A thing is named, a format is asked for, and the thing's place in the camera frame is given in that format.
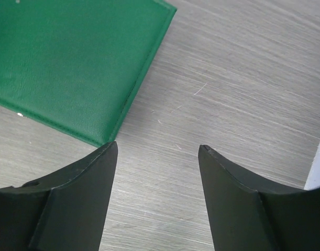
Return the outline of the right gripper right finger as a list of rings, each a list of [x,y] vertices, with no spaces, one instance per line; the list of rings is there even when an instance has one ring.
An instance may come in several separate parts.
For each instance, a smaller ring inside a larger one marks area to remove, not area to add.
[[[198,163],[215,250],[320,250],[320,187],[269,180],[208,145]]]

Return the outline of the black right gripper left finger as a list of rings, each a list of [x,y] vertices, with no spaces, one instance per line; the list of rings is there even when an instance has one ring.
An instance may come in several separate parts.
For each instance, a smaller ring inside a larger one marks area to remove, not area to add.
[[[0,250],[98,250],[116,142],[20,187],[0,188]]]

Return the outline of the green jewelry box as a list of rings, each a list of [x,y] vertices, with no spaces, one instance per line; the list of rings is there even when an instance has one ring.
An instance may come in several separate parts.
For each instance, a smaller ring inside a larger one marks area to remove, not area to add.
[[[0,1],[0,105],[114,141],[175,15],[166,1]]]

